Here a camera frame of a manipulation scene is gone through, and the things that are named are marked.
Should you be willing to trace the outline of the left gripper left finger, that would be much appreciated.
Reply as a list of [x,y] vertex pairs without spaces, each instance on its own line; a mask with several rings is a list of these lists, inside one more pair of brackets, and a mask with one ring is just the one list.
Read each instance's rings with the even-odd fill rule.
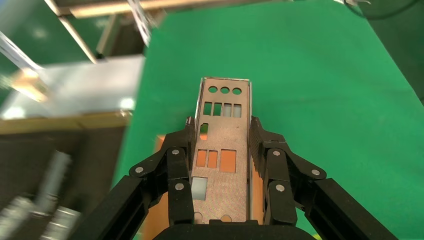
[[169,227],[157,240],[175,240],[179,225],[192,227],[194,206],[189,170],[194,155],[195,120],[184,129],[168,133],[160,150],[132,166],[103,201],[70,236],[72,240],[131,240],[149,209],[168,194]]

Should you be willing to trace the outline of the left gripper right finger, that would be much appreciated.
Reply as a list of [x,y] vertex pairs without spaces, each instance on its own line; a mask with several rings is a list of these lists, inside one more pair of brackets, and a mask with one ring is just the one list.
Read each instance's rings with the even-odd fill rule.
[[295,154],[284,136],[258,117],[249,127],[249,150],[263,182],[263,222],[297,223],[300,209],[323,240],[393,240],[395,235],[317,165]]

